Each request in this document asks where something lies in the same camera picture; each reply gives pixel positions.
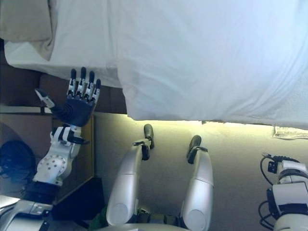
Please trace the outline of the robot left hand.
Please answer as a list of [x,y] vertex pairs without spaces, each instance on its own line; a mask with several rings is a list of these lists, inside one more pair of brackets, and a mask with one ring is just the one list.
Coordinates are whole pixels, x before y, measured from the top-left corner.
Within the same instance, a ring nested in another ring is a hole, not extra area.
[[101,80],[95,78],[95,73],[90,71],[89,78],[86,78],[86,74],[87,69],[82,67],[80,81],[77,81],[77,71],[71,70],[66,99],[62,106],[57,105],[42,89],[36,88],[35,93],[59,120],[83,127],[90,120],[101,91]]

